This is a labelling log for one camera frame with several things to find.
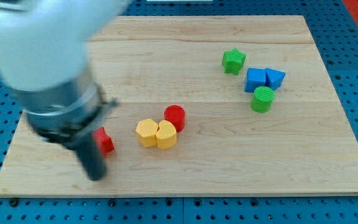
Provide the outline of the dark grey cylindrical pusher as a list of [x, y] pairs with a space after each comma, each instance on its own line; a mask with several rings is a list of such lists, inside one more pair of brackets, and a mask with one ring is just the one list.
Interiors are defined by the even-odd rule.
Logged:
[[73, 148], [90, 180], [101, 180], [106, 175], [106, 163], [91, 133], [76, 140]]

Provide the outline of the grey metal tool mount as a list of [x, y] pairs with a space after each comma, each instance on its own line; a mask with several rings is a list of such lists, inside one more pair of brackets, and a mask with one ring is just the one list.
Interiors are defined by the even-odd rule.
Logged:
[[88, 65], [74, 77], [47, 88], [31, 90], [28, 86], [15, 86], [11, 91], [34, 132], [45, 141], [70, 150], [86, 143], [96, 147], [93, 132], [119, 104], [115, 98], [105, 99]]

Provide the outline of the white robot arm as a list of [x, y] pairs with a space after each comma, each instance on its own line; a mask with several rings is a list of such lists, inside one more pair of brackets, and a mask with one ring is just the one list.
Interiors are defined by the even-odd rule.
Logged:
[[116, 100], [94, 80], [87, 42], [124, 0], [0, 1], [0, 79], [45, 141], [74, 151], [91, 180], [106, 174], [93, 133]]

